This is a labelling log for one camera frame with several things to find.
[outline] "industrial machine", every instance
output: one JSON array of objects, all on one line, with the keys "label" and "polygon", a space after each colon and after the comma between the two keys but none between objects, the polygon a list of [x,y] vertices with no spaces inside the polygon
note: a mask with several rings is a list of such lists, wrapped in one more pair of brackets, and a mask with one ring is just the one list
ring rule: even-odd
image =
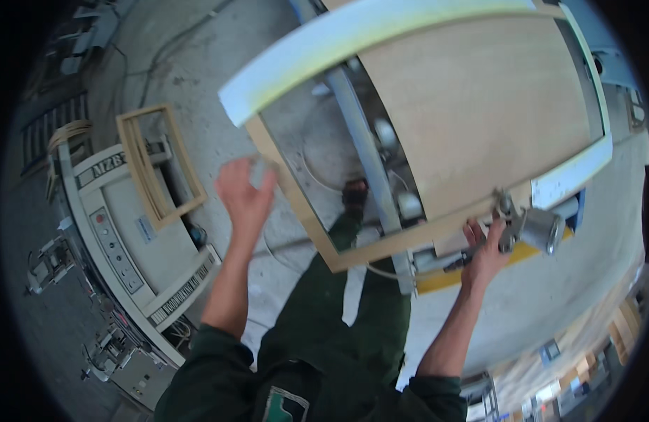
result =
[{"label": "industrial machine", "polygon": [[[167,187],[164,173],[176,177],[177,172],[167,136],[156,138],[146,149],[158,181]],[[84,346],[88,367],[82,378],[92,375],[115,382],[153,410],[185,362],[198,328],[203,292],[217,275],[221,259],[210,244],[195,244],[181,218],[160,231],[153,229],[121,144],[78,161],[72,160],[67,141],[51,153],[51,166],[59,176],[52,186],[53,200],[66,223],[60,224],[60,236],[42,248],[41,263],[29,272],[32,289],[40,293],[37,289],[46,283],[57,282],[64,271],[57,268],[65,262],[80,267],[93,296],[110,315],[94,344]],[[174,207],[172,195],[163,191]],[[59,257],[60,250],[66,260]],[[144,373],[150,375],[143,379]]]}]

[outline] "wooden frame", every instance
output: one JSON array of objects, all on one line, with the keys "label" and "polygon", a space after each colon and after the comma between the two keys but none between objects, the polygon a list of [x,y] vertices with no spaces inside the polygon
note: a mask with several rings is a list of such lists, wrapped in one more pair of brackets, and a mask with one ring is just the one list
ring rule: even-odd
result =
[{"label": "wooden frame", "polygon": [[[171,212],[168,211],[170,206],[155,176],[155,170],[151,165],[138,123],[139,117],[159,112],[164,117],[165,126],[171,139],[172,150],[177,156],[181,171],[184,173],[186,182],[193,194],[193,199]],[[174,121],[171,104],[164,103],[118,115],[116,116],[116,125],[134,186],[141,197],[146,215],[156,231],[173,223],[174,220],[202,205],[207,200],[207,192],[193,170],[191,159],[184,147],[181,132]]]},{"label": "wooden frame", "polygon": [[[561,8],[552,6],[551,9],[547,9],[549,7],[547,5],[543,6],[545,7],[542,9],[539,8],[537,14],[552,18],[563,18],[568,21],[569,25],[573,29],[573,33],[578,38],[583,55],[588,58],[591,57],[584,36],[568,8],[565,5],[561,5]],[[590,147],[572,157],[564,164],[557,166],[555,169],[552,169],[535,179],[523,181],[514,186],[507,186],[506,188],[517,206],[531,205],[530,202],[533,193],[532,186],[538,190],[539,186],[542,185],[544,181],[566,181],[571,183],[574,188],[572,190],[578,190],[579,187],[589,181],[595,173],[610,161],[612,156],[612,138],[605,96],[603,94],[603,88],[600,83],[596,66],[589,59],[587,62],[589,63],[588,68],[590,70],[590,77],[592,78],[595,90],[597,91],[597,101],[599,103],[599,110],[605,135],[603,138],[592,143]],[[292,210],[305,228],[308,236],[315,244],[316,249],[320,252],[322,258],[333,272],[343,271],[352,266],[364,265],[452,234],[456,230],[460,229],[468,217],[487,215],[495,204],[495,198],[491,195],[472,203],[471,205],[456,210],[453,213],[439,217],[432,222],[391,234],[364,247],[339,252],[310,206],[310,202],[305,197],[303,190],[296,181],[291,168],[286,164],[284,156],[282,156],[282,153],[278,150],[275,141],[261,118],[261,115],[255,114],[249,118],[244,127],[249,132],[249,136],[256,144],[259,152],[278,165],[278,182],[280,188],[289,200]],[[583,169],[580,174],[580,180],[567,180],[574,176],[571,170],[574,169],[576,165],[578,167],[587,165],[590,169]],[[560,200],[563,200],[563,198],[565,198],[565,196],[562,198],[554,196],[553,199],[548,200],[545,205],[552,205],[552,203],[559,202]]]},{"label": "wooden frame", "polygon": [[429,26],[489,15],[565,18],[541,0],[350,1],[268,47],[219,89],[219,100],[239,128],[290,89],[366,48]]}]

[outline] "white edge banding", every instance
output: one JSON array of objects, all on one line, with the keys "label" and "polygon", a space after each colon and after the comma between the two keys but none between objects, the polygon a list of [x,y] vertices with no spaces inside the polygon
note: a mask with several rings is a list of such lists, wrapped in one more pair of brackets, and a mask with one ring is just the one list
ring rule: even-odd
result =
[{"label": "white edge banding", "polygon": [[549,209],[582,188],[613,156],[613,137],[606,134],[565,163],[531,181],[531,204]]},{"label": "white edge banding", "polygon": [[240,127],[296,85],[384,40],[444,21],[535,10],[529,0],[357,0],[279,39],[219,90],[219,100]]},{"label": "white edge banding", "polygon": [[599,111],[601,112],[601,125],[603,127],[603,134],[604,136],[608,136],[611,133],[611,121],[610,117],[608,116],[606,96],[603,92],[601,79],[599,78],[597,64],[594,63],[592,51],[589,48],[589,44],[587,44],[587,39],[584,38],[584,34],[582,34],[582,30],[580,29],[578,22],[575,20],[575,16],[573,16],[571,9],[569,9],[567,5],[561,2],[559,2],[559,7],[566,16],[566,21],[571,26],[571,29],[573,29],[575,38],[578,39],[578,44],[580,44],[580,49],[582,49],[582,55],[584,56],[585,62],[587,63],[587,67],[589,68],[590,77],[592,79],[592,83],[594,84],[594,89],[597,91],[597,100],[599,101]]}]

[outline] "wooden slat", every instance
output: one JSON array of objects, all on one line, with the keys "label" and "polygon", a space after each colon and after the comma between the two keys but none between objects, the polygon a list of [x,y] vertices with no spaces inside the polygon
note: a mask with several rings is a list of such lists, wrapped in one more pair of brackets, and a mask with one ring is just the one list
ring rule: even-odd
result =
[{"label": "wooden slat", "polygon": [[146,145],[144,144],[144,139],[141,135],[141,129],[139,128],[139,120],[137,117],[132,117],[127,119],[127,123],[132,125],[133,131],[133,144],[136,147],[136,151],[139,154],[139,165],[141,166],[145,181],[147,183],[147,191],[151,195],[154,195],[153,202],[155,204],[155,209],[158,215],[161,218],[164,218],[168,215],[169,205],[165,199],[165,194],[162,192],[160,187],[160,182],[155,176],[155,170],[151,165],[151,159],[149,158],[149,153],[146,151]]}]

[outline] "beige panel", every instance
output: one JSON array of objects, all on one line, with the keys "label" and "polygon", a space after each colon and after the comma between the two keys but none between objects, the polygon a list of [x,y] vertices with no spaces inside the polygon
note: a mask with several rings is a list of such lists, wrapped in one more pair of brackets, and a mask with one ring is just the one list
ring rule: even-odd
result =
[{"label": "beige panel", "polygon": [[360,59],[428,219],[538,176],[590,145],[580,82],[552,19],[461,21]]}]

